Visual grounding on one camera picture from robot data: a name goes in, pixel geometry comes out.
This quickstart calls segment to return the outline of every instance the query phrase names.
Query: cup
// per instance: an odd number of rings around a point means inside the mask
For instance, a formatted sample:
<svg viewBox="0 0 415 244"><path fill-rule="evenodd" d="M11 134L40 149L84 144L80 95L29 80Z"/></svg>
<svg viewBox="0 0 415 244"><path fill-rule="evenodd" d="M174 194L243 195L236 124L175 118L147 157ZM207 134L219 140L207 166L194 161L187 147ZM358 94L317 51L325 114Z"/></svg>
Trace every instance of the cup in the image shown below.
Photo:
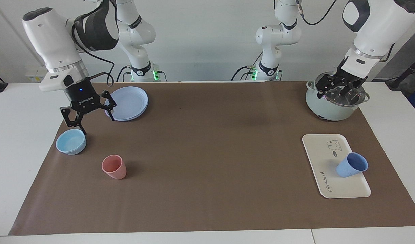
<svg viewBox="0 0 415 244"><path fill-rule="evenodd" d="M126 166L123 159L117 154L107 156L102 161L102 170L114 179L123 179L126 176Z"/></svg>
<svg viewBox="0 0 415 244"><path fill-rule="evenodd" d="M367 160L359 153L351 152L337 166L339 176L348 177L364 172L369 168Z"/></svg>

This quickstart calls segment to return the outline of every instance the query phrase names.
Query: pink cup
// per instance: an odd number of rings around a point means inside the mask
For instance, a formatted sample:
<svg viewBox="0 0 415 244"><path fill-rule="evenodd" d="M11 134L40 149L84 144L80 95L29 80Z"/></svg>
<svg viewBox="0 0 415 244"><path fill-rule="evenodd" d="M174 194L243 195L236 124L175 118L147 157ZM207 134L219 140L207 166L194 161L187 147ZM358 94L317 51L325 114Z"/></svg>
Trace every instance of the pink cup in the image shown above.
<svg viewBox="0 0 415 244"><path fill-rule="evenodd" d="M114 179L123 179L126 176L126 166L123 159L117 154L107 156L102 162L102 170Z"/></svg>

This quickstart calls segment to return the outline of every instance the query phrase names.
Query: white pot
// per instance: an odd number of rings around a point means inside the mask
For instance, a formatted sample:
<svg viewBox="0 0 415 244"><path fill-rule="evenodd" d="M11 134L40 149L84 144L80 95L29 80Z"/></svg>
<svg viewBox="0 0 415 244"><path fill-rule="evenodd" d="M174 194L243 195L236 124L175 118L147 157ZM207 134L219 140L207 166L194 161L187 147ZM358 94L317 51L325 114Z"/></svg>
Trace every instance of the white pot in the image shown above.
<svg viewBox="0 0 415 244"><path fill-rule="evenodd" d="M342 105L329 100L326 96L322 98L317 97L317 91L314 89L314 81L307 82L307 94L305 94L305 100L308 107L321 119L327 119L331 121L340 121L350 117L353 112L363 102L370 100L370 95L365 93L366 97L361 103L354 105Z"/></svg>

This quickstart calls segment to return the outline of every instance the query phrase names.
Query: power outlet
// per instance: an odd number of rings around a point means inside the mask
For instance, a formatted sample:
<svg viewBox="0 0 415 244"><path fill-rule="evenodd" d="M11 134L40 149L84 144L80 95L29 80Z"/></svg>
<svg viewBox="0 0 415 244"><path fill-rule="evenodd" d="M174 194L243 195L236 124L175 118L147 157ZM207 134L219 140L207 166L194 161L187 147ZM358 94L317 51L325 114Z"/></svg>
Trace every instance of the power outlet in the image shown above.
<svg viewBox="0 0 415 244"><path fill-rule="evenodd" d="M45 75L48 73L48 70L36 67L36 68L29 68L25 76L30 80L32 83L40 83L42 82Z"/></svg>

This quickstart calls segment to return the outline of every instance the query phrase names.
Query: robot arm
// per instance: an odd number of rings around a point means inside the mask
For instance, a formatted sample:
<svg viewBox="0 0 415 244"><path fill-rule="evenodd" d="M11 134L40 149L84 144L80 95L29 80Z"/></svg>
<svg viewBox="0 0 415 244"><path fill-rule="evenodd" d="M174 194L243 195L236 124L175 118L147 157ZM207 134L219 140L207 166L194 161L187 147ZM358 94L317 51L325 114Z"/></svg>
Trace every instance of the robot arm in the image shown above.
<svg viewBox="0 0 415 244"><path fill-rule="evenodd" d="M300 40L301 29L297 26L296 0L277 0L275 16L279 25L264 26L257 30L255 38L263 47L262 60L257 65L257 80L272 80L277 74L281 51L278 46L292 45Z"/></svg>
<svg viewBox="0 0 415 244"><path fill-rule="evenodd" d="M120 33L117 46L129 57L133 79L136 82L158 80L156 66L140 46L153 43L156 39L153 26L141 18L133 0L117 0L117 19Z"/></svg>
<svg viewBox="0 0 415 244"><path fill-rule="evenodd" d="M66 20L54 9L37 9L25 14L22 23L49 71L39 88L44 92L64 90L71 102L70 107L60 108L67 126L79 126L85 133L81 125L82 117L98 108L107 110L114 120L111 114L116 106L114 99L108 91L97 94L91 85L91 79L105 73L88 76L73 40L89 50L114 48L119 38L115 2L100 0L94 11L73 21ZM100 103L101 97L107 98L109 104ZM69 118L71 110L76 111L75 120Z"/></svg>
<svg viewBox="0 0 415 244"><path fill-rule="evenodd" d="M349 0L343 22L356 38L336 74L324 75L316 84L321 98L326 91L345 86L359 88L390 47L415 22L415 0Z"/></svg>

